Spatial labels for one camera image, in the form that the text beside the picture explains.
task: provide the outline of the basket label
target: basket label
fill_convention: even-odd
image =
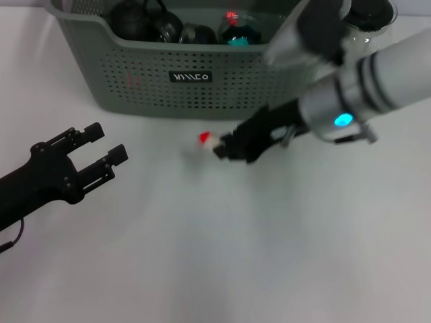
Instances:
[[[169,78],[173,83],[211,83],[213,73],[211,71],[170,71]]]

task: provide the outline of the white table surface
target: white table surface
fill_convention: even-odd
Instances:
[[[428,26],[401,17],[394,40]],[[26,218],[0,255],[0,322],[431,322],[431,100],[374,120],[373,146],[309,135],[229,164],[191,147],[235,122],[97,107],[43,9],[1,8],[0,45],[1,175],[96,121],[106,137],[77,167],[120,143],[130,156],[82,203]]]

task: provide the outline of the blue led light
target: blue led light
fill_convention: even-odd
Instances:
[[[345,113],[335,119],[334,123],[337,127],[346,127],[353,121],[353,116],[350,113]]]

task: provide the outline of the gray plastic basket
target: gray plastic basket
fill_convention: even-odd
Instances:
[[[118,38],[99,15],[118,0],[46,0],[57,17],[97,103],[126,114],[210,120],[242,119],[259,107],[297,96],[313,80],[312,67],[275,71],[261,62],[265,45],[159,44]],[[185,22],[218,30],[226,11],[257,17],[268,40],[298,0],[165,0]],[[173,83],[170,71],[211,72],[211,83]]]

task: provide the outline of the cable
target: cable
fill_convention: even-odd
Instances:
[[[24,232],[24,219],[21,219],[20,223],[21,223],[21,227],[20,227],[20,232],[18,233],[18,236],[14,241],[9,241],[9,242],[6,242],[5,244],[2,244],[0,246],[0,254],[4,253],[4,251],[9,250],[13,246],[15,246],[18,243],[18,241],[21,239],[22,233]]]

